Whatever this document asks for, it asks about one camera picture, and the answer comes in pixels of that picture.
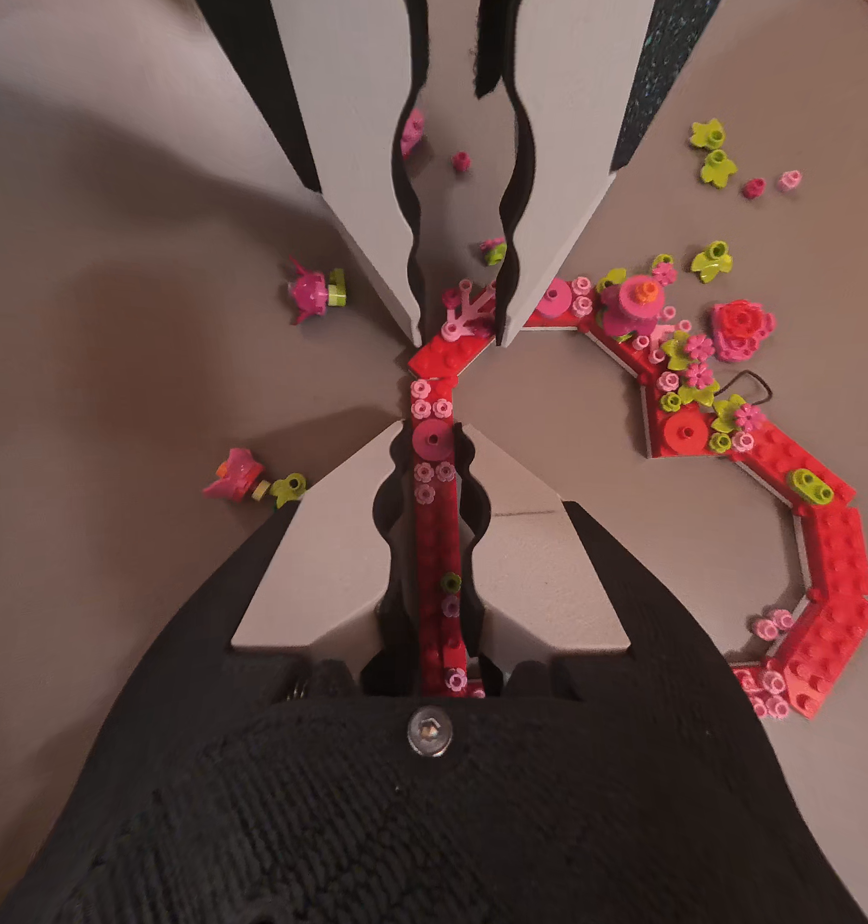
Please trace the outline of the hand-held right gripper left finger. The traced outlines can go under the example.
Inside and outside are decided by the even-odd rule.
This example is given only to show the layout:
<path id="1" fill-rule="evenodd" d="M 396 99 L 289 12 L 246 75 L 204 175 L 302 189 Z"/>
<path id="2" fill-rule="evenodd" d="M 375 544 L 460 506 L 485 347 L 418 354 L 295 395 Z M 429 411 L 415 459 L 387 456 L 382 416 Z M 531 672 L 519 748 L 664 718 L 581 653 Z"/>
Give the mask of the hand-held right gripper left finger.
<path id="1" fill-rule="evenodd" d="M 368 664 L 380 613 L 401 603 L 407 422 L 395 422 L 304 494 L 232 638 L 241 652 Z"/>

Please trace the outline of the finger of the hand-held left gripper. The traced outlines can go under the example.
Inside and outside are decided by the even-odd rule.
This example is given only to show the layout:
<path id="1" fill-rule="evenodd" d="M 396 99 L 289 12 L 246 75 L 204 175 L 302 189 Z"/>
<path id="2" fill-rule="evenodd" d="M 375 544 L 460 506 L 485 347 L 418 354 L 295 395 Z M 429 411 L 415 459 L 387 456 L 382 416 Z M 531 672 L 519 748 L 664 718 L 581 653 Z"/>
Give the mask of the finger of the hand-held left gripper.
<path id="1" fill-rule="evenodd" d="M 479 2 L 475 94 L 502 83 L 515 160 L 499 216 L 497 343 L 520 332 L 602 202 L 652 1 Z"/>
<path id="2" fill-rule="evenodd" d="M 320 193 L 376 293 L 418 347 L 420 206 L 401 139 L 428 72 L 426 2 L 274 1 Z"/>

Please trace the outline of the pink lego tulip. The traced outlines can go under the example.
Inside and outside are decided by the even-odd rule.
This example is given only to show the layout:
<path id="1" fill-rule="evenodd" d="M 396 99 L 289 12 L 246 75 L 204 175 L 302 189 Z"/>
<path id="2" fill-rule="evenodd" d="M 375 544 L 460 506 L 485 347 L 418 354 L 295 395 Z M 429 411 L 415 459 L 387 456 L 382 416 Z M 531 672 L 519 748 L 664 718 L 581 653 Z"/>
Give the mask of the pink lego tulip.
<path id="1" fill-rule="evenodd" d="M 242 502 L 255 490 L 264 472 L 264 465 L 249 449 L 232 447 L 217 469 L 216 479 L 203 488 L 202 494 L 209 499 Z"/>

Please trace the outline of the magenta lego flower bud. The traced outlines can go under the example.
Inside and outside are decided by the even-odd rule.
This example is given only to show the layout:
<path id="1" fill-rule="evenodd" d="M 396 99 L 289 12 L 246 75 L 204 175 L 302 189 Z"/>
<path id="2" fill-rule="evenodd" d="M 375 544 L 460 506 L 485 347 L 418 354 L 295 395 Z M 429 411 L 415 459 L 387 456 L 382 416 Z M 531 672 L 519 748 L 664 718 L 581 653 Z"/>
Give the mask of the magenta lego flower bud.
<path id="1" fill-rule="evenodd" d="M 288 283 L 289 295 L 297 310 L 292 322 L 295 326 L 312 317 L 324 317 L 329 307 L 347 306 L 346 277 L 342 267 L 333 268 L 324 275 L 321 271 L 306 269 L 292 256 L 289 262 L 296 271 L 295 278 Z"/>

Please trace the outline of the red lego rose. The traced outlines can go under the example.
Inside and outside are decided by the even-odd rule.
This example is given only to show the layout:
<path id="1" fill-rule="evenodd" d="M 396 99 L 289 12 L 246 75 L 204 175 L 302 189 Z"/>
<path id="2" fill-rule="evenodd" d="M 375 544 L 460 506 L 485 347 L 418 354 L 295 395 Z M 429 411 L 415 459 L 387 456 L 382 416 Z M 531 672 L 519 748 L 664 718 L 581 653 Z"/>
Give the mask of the red lego rose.
<path id="1" fill-rule="evenodd" d="M 776 328 L 772 312 L 759 303 L 736 299 L 717 303 L 710 310 L 716 359 L 735 364 L 751 360 Z"/>

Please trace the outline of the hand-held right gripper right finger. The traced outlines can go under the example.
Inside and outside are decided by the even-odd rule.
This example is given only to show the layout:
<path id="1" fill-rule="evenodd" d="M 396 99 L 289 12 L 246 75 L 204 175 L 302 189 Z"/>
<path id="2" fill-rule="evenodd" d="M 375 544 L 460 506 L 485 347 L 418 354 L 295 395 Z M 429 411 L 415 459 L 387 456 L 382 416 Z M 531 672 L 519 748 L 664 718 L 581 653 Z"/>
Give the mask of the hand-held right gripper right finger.
<path id="1" fill-rule="evenodd" d="M 626 651 L 627 634 L 559 495 L 474 427 L 455 434 L 470 652 L 553 659 Z"/>

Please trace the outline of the red lego heart frame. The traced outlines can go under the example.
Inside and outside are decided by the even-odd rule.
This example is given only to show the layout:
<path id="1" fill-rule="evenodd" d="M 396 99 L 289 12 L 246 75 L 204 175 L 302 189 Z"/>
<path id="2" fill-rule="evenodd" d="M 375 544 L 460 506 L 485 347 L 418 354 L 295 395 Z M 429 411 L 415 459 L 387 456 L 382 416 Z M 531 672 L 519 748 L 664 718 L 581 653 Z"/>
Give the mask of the red lego heart frame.
<path id="1" fill-rule="evenodd" d="M 773 608 L 755 620 L 753 632 L 772 647 L 732 672 L 760 719 L 792 711 L 812 719 L 868 630 L 868 557 L 855 490 L 769 421 L 759 403 L 719 385 L 709 364 L 713 336 L 676 318 L 666 288 L 623 268 L 596 286 L 584 276 L 554 279 L 525 327 L 578 330 L 636 379 L 651 458 L 727 459 L 790 508 L 805 595 L 795 610 Z M 482 697 L 452 625 L 462 602 L 452 393 L 495 340 L 495 284 L 477 289 L 463 279 L 442 300 L 440 332 L 409 364 L 422 687 Z"/>

